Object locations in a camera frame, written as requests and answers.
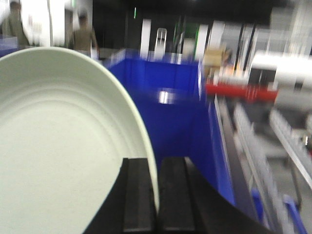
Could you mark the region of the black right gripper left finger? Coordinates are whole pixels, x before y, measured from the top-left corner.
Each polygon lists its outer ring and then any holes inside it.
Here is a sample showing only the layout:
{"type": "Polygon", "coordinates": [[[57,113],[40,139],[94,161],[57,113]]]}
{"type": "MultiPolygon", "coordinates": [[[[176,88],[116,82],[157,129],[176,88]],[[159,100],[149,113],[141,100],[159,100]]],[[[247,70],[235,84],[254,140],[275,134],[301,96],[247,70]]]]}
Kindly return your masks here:
{"type": "Polygon", "coordinates": [[[123,159],[114,185],[84,233],[156,233],[156,207],[147,159],[123,159]]]}

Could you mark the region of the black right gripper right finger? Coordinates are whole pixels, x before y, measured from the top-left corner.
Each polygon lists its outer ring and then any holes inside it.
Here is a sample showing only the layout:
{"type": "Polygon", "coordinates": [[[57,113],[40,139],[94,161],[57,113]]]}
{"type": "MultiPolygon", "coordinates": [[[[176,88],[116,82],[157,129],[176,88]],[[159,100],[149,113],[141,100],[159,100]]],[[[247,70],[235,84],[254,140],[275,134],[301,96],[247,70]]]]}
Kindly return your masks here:
{"type": "Polygon", "coordinates": [[[188,158],[168,157],[159,173],[160,234],[269,234],[223,198],[188,158]]]}

